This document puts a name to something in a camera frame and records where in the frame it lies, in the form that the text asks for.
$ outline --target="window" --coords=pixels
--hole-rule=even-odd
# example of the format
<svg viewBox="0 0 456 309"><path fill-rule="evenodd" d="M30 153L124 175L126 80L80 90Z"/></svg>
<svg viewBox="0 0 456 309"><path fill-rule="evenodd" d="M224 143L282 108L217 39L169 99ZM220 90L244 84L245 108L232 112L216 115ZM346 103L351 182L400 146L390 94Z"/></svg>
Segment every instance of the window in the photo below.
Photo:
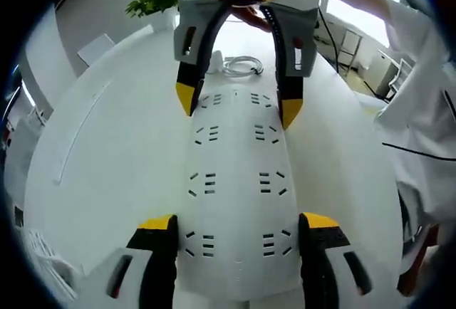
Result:
<svg viewBox="0 0 456 309"><path fill-rule="evenodd" d="M356 26L370 37L382 43L385 47L388 48L390 46L388 36L386 35L385 24L378 17L357 10L340 0L328 0L326 12L346 23Z"/></svg>

